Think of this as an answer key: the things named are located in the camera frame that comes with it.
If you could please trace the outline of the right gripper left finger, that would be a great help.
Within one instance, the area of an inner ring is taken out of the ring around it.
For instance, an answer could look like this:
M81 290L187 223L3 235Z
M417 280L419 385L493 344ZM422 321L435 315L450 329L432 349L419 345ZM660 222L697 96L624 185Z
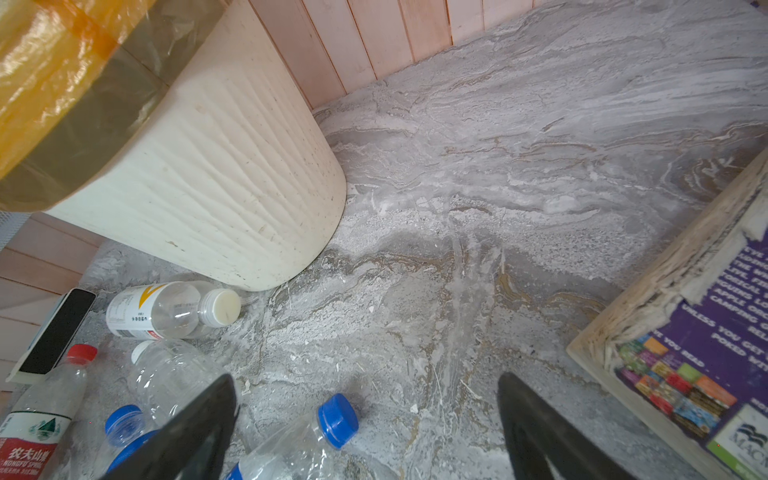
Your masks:
M237 420L234 379L224 374L105 479L218 479Z

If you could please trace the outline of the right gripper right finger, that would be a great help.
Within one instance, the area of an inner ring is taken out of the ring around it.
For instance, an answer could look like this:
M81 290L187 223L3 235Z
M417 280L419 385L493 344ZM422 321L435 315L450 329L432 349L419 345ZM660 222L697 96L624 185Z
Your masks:
M630 479L632 475L587 439L512 372L498 380L497 404L514 477Z

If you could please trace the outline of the blue label crushed bottle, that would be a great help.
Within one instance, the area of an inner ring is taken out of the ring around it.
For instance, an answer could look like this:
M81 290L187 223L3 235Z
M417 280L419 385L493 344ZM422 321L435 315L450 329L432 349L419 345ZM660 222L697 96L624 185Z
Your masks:
M71 479L99 479L134 454L158 430L152 416L134 404L113 411L96 436L95 452L73 461Z

